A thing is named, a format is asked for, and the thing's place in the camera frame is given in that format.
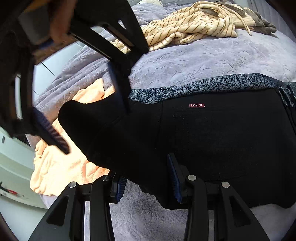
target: peach towel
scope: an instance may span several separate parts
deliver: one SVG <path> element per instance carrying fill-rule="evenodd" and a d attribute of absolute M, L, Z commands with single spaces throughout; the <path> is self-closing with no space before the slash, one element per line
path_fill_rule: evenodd
<path fill-rule="evenodd" d="M 106 91 L 103 80 L 98 79 L 86 89 L 78 91 L 73 100 L 81 103 L 92 103 L 114 92 L 114 87 Z M 56 146 L 48 146 L 42 139 L 36 145 L 34 159 L 35 170 L 32 174 L 30 187 L 36 193 L 44 195 L 60 195 L 68 183 L 75 181 L 79 185 L 91 183 L 109 170 L 89 162 L 56 119 L 52 126 L 67 141 L 70 153 L 65 155 Z"/>

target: striped blanket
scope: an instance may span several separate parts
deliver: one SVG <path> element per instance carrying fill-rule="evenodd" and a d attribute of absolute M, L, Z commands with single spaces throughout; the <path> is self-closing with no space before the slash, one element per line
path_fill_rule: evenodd
<path fill-rule="evenodd" d="M 169 43 L 182 45 L 209 35 L 218 38 L 237 37 L 235 28 L 243 28 L 251 36 L 250 28 L 258 25 L 249 15 L 252 10 L 234 5 L 201 1 L 171 13 L 162 20 L 153 20 L 142 26 L 150 51 L 165 47 Z M 111 42 L 124 53 L 129 49 L 118 39 Z"/>

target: gray bedspread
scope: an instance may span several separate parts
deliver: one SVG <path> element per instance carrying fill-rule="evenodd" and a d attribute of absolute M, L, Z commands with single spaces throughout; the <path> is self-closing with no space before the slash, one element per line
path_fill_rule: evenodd
<path fill-rule="evenodd" d="M 162 19 L 180 9 L 169 4 L 166 8 L 150 4 L 132 7 L 140 23 Z M 296 81 L 296 43 L 281 32 L 271 36 L 236 30 L 237 38 L 208 37 L 188 45 L 169 45 L 144 55 L 133 67 L 130 75 L 132 88 L 155 88 L 184 85 L 208 77 L 262 73 L 281 81 Z M 107 32 L 101 35 L 114 39 Z M 111 85 L 107 60 L 85 46 L 66 65 L 63 72 L 34 105 L 50 122 L 60 107 L 96 79 L 103 78 L 104 87 Z M 29 137 L 34 147 L 37 137 Z M 50 206 L 55 197 L 42 197 Z M 85 235 L 89 240 L 88 205 L 86 205 Z M 136 184 L 128 182 L 119 204 L 111 204 L 112 222 L 116 240 L 182 240 L 187 211 L 165 210 L 153 196 L 144 194 Z M 272 241 L 280 240 L 296 217 L 296 206 L 282 209 L 269 204 L 253 208 Z"/>

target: red label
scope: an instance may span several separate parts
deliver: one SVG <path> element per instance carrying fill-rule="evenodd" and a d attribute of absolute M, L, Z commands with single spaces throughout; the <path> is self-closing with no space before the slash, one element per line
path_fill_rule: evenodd
<path fill-rule="evenodd" d="M 205 104 L 189 104 L 189 108 L 204 108 Z"/>

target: black pants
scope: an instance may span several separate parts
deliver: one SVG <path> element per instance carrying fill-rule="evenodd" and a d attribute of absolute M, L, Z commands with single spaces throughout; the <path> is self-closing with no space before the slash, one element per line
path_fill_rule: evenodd
<path fill-rule="evenodd" d="M 229 182 L 249 207 L 296 201 L 295 126 L 274 89 L 130 105 L 126 115 L 115 94 L 90 104 L 69 101 L 59 121 L 89 161 L 144 187 L 165 208 L 186 208 L 168 180 L 170 152 L 190 174 Z"/>

